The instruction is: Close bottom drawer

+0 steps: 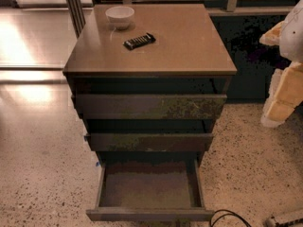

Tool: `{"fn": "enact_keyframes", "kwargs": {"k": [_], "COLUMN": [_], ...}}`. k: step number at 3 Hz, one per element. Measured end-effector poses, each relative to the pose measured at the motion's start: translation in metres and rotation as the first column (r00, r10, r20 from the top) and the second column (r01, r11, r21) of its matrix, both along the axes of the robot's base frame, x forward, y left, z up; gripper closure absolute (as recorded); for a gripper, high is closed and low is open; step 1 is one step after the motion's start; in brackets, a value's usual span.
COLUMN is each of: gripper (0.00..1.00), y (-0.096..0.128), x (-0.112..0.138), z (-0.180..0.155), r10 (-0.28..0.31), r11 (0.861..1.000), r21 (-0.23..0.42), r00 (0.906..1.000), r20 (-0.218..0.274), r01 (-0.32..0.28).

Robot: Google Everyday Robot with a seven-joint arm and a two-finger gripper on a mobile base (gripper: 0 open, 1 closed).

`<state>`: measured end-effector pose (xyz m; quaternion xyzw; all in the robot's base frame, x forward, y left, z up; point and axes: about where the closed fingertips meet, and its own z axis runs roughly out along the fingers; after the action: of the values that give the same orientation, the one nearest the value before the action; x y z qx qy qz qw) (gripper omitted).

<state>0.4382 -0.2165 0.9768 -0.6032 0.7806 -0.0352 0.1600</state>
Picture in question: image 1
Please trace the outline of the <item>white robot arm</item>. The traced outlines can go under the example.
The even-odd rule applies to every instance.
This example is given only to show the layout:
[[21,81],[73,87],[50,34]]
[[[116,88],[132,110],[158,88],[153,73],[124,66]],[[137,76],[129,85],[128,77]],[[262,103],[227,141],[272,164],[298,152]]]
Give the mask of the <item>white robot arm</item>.
[[303,0],[299,0],[283,21],[264,33],[259,42],[277,45],[280,56],[291,62],[287,68],[274,71],[262,110],[261,124],[275,128],[303,102]]

